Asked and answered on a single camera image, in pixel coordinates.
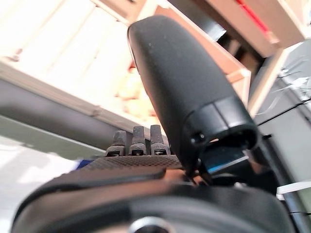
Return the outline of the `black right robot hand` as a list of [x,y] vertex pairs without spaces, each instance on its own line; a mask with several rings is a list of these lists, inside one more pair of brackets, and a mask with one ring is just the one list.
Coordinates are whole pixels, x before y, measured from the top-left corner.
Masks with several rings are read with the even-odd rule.
[[203,47],[165,16],[133,23],[131,52],[173,150],[112,154],[40,186],[14,233],[293,233],[245,158],[257,126]]

